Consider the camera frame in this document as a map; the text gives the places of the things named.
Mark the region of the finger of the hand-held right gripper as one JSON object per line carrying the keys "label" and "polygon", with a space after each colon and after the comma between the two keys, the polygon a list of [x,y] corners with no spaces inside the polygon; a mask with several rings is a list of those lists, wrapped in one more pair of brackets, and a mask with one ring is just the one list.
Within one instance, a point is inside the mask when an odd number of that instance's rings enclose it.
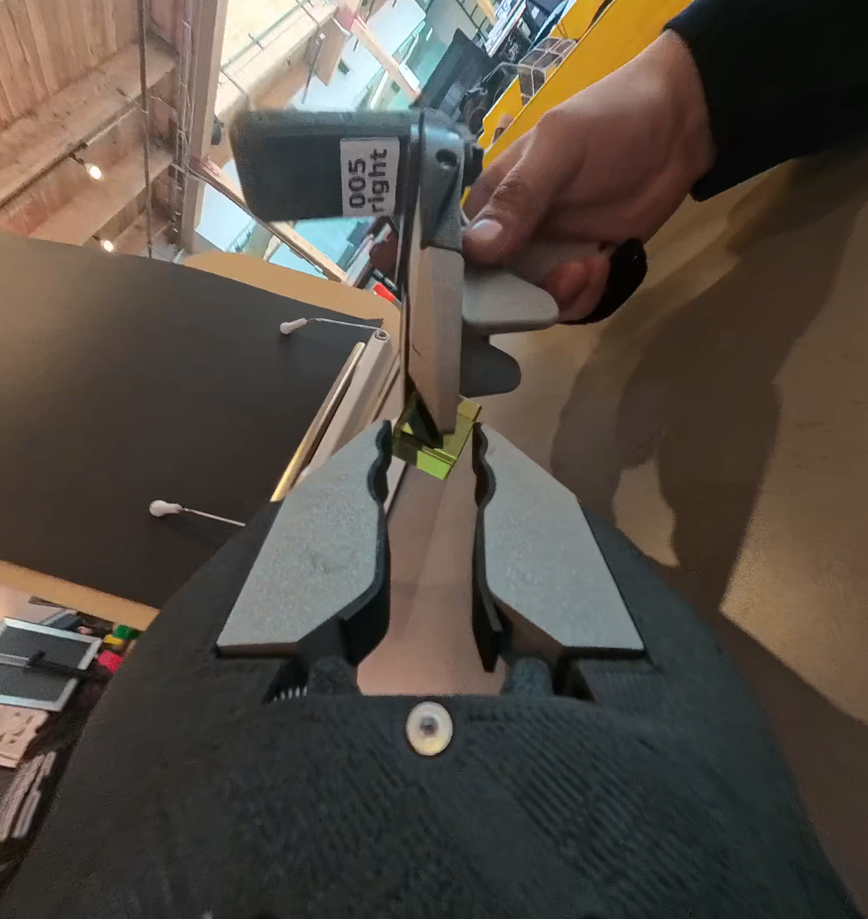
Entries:
{"label": "finger of the hand-held right gripper", "polygon": [[404,357],[426,436],[454,431],[460,400],[464,261],[458,252],[412,245]]}
{"label": "finger of the hand-held right gripper", "polygon": [[410,286],[402,330],[408,425],[423,442],[443,432],[443,313],[439,286]]}

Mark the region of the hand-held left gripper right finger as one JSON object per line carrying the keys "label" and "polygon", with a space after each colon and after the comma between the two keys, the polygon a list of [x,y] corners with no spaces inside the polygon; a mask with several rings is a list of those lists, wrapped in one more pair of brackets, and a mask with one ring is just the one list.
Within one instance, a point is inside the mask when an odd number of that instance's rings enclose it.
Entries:
{"label": "hand-held left gripper right finger", "polygon": [[473,431],[473,637],[486,672],[524,658],[639,660],[643,638],[578,499],[503,435]]}

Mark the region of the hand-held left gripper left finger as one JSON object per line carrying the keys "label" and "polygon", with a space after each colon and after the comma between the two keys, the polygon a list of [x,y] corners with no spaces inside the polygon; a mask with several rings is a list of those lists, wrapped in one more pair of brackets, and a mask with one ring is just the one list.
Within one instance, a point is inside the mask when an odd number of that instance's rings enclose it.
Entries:
{"label": "hand-held left gripper left finger", "polygon": [[358,665],[381,643],[392,438],[391,422],[372,423],[281,501],[217,638],[221,657]]}

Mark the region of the yellow-green transparent cube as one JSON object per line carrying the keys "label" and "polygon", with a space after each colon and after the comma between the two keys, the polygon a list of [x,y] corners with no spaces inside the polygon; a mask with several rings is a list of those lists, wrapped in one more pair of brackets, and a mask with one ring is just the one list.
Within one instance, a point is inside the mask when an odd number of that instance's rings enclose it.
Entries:
{"label": "yellow-green transparent cube", "polygon": [[413,393],[394,426],[394,458],[441,481],[445,480],[468,444],[481,409],[473,400],[461,398],[454,429],[442,433],[433,426],[418,393]]}

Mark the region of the person's right forearm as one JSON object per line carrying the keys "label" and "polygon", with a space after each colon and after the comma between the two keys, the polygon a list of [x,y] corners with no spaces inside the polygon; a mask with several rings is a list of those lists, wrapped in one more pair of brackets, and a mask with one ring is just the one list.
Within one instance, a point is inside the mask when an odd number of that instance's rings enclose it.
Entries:
{"label": "person's right forearm", "polygon": [[868,140],[868,1],[697,1],[671,18],[704,91],[704,201],[791,159]]}

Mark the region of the person's right hand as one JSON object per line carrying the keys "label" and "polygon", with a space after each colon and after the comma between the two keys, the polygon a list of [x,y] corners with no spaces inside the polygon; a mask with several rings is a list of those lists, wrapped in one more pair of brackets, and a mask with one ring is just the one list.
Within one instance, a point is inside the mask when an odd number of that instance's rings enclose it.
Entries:
{"label": "person's right hand", "polygon": [[715,144],[690,48],[666,29],[638,56],[541,116],[480,175],[463,252],[508,266],[533,244],[588,247],[538,285],[564,323],[590,316],[612,247],[647,242],[712,167]]}

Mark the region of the white board stand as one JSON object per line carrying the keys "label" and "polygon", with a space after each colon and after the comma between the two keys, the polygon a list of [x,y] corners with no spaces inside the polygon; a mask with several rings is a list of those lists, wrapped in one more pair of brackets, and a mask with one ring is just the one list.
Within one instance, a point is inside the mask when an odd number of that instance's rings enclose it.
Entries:
{"label": "white board stand", "polygon": [[358,436],[387,401],[400,369],[394,340],[389,335],[388,341],[381,341],[366,332],[368,339],[354,345],[295,448],[270,497],[272,503],[281,502],[309,472]]}

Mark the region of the black monitor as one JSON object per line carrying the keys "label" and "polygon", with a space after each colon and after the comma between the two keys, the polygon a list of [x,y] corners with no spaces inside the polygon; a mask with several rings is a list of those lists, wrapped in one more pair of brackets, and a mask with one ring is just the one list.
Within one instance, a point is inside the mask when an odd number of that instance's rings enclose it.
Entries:
{"label": "black monitor", "polygon": [[477,45],[461,29],[456,29],[447,51],[421,88],[416,105],[436,109],[456,120],[461,114],[462,98],[479,85],[495,65],[484,47]]}

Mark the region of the colourful toy blocks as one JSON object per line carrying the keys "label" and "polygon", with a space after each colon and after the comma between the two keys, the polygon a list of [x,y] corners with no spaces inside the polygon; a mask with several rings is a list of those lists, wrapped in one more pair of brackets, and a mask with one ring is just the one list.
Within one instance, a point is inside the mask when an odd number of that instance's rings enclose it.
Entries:
{"label": "colourful toy blocks", "polygon": [[126,624],[113,625],[101,638],[95,663],[108,674],[118,672],[143,634],[143,630]]}

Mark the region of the black board with wooden rim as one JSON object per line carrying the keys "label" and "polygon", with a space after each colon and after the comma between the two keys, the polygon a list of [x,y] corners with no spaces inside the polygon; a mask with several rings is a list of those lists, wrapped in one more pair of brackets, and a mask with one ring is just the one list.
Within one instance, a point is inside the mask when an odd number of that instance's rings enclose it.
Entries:
{"label": "black board with wooden rim", "polygon": [[147,628],[273,496],[395,306],[251,258],[188,265],[0,235],[0,583]]}

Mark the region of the brown checkered box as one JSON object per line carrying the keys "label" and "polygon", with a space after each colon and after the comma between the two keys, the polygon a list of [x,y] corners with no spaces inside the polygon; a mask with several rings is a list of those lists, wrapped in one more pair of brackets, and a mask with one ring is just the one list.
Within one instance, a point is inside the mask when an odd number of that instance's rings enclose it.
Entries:
{"label": "brown checkered box", "polygon": [[524,105],[540,92],[576,44],[576,40],[548,36],[519,61],[519,90]]}

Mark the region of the grey framed panel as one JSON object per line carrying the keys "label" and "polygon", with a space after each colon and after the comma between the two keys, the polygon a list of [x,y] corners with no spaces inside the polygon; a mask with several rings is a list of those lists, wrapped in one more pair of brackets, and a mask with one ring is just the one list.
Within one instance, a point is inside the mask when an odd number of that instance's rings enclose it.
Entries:
{"label": "grey framed panel", "polygon": [[102,644],[78,631],[0,620],[0,705],[60,713],[93,677]]}

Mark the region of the yellow partition panel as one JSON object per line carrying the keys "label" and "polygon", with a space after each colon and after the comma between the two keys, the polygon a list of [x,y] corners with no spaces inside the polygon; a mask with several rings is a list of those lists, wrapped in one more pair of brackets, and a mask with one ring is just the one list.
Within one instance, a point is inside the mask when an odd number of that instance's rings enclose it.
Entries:
{"label": "yellow partition panel", "polygon": [[485,115],[481,145],[490,165],[550,109],[636,57],[689,1],[575,2],[550,36],[576,40],[540,92],[524,105],[518,74]]}

